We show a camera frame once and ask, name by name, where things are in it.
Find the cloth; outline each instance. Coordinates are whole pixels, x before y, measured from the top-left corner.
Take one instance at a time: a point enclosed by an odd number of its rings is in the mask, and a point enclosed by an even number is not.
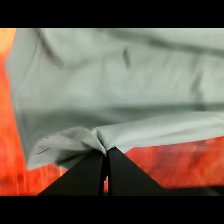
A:
[[[27,167],[224,135],[224,29],[17,29],[6,63]]]

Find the gray cloth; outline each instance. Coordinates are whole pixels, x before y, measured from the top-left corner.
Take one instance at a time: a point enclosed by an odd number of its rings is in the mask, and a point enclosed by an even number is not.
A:
[[[6,68],[29,169],[224,135],[224,29],[17,29]]]

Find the red surface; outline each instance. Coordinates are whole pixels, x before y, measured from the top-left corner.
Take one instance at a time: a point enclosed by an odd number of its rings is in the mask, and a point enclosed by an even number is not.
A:
[[[54,165],[26,170],[4,70],[6,55],[0,52],[0,195],[36,195],[65,170]],[[223,149],[222,137],[197,143],[132,149],[127,156],[164,187],[223,185]]]

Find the black object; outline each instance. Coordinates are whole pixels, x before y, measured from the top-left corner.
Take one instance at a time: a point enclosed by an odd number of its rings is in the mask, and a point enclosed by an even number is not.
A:
[[[108,194],[103,186],[108,175]],[[136,166],[119,149],[106,157],[92,150],[82,161],[39,196],[219,196],[223,187],[165,189]]]

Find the orange surface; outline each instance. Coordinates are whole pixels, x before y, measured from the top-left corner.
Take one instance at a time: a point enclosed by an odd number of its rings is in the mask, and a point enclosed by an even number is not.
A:
[[[9,95],[9,81],[4,70],[14,35],[15,29],[0,28],[0,195],[36,195],[65,170],[54,165],[33,171],[25,168]],[[127,156],[164,187],[223,185],[223,149],[222,137],[132,149]]]

